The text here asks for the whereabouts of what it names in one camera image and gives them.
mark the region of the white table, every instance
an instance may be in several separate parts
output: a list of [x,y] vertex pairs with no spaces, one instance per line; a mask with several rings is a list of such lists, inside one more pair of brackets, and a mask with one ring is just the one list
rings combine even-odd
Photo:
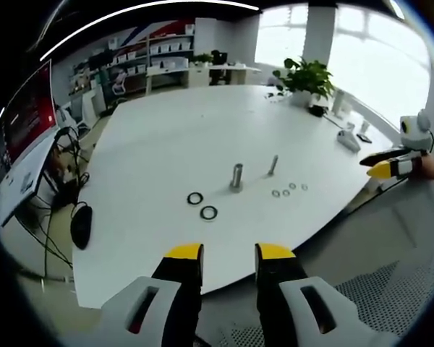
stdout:
[[[156,69],[148,68],[146,73],[146,91],[145,94],[151,93],[153,86],[153,76],[162,74],[173,74],[175,72],[185,72],[185,79],[188,87],[204,87],[209,85],[209,71],[210,70],[231,70],[231,84],[244,85],[248,84],[247,81],[253,80],[249,74],[260,74],[261,70],[255,67],[246,67],[245,65],[232,66],[232,65],[210,65],[206,67],[182,67],[176,69]],[[199,78],[199,74],[204,74],[204,78]]]
[[[79,198],[93,208],[87,249],[73,247],[80,306],[100,308],[189,242],[205,247],[203,293],[227,286],[254,272],[256,242],[298,247],[363,188],[369,177],[359,160],[391,142],[367,133],[373,144],[354,154],[336,141],[336,125],[266,99],[272,89],[203,87],[119,105]],[[229,191],[235,163],[244,164],[239,194]],[[297,185],[289,197],[272,196],[289,183]],[[186,202],[195,191],[204,196],[197,207]],[[218,209],[212,222],[200,219],[205,205]]]
[[[16,208],[32,194],[37,192],[38,184],[51,148],[59,128],[47,130],[36,140],[35,146],[29,147],[28,153],[21,154],[22,158],[13,163],[9,173],[0,183],[0,226],[12,217]],[[22,189],[26,182],[27,189]]]

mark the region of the floor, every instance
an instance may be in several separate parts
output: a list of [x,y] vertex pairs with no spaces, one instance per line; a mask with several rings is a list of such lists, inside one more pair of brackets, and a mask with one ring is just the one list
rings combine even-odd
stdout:
[[[89,159],[109,117],[100,119],[90,134],[81,141],[83,155]],[[375,192],[364,189],[351,202],[347,210],[368,200]],[[72,206],[67,206],[51,216],[49,235],[60,250],[71,260],[72,240],[69,222]],[[398,260],[412,248],[412,243],[391,215],[380,220],[355,218],[340,226],[327,226],[306,244],[296,249],[308,275],[317,275],[331,285],[343,283],[353,277],[370,273],[379,267]],[[48,273],[60,281],[46,280],[44,283],[20,277],[20,283],[39,316],[56,335],[89,331],[100,319],[97,309],[81,308],[77,304],[72,271],[61,260],[48,255]],[[253,305],[254,291],[248,291],[247,303]],[[200,326],[206,325],[206,317],[215,321],[222,306],[213,301],[213,294],[205,297]]]

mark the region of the plant pot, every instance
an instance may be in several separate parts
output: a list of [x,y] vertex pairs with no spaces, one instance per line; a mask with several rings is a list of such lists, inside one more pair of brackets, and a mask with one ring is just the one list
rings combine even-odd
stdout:
[[289,97],[289,103],[292,106],[307,108],[309,107],[310,100],[312,100],[312,93],[306,90],[302,92],[294,92]]

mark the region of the green leaves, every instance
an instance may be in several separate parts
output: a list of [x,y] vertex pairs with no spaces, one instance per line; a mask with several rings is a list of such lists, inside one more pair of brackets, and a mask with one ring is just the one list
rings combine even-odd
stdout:
[[283,86],[276,86],[279,91],[277,95],[284,95],[285,90],[293,93],[306,90],[324,98],[328,98],[333,94],[334,86],[329,80],[331,73],[327,70],[327,66],[321,64],[318,60],[306,62],[301,58],[300,62],[297,62],[291,58],[286,58],[284,67],[286,77],[281,76],[280,70],[272,72],[273,76],[283,82]]

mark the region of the white pillar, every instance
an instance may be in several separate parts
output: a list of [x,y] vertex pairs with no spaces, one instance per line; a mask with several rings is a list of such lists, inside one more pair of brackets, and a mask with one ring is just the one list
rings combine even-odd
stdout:
[[328,64],[333,44],[335,7],[309,7],[304,53],[306,61]]

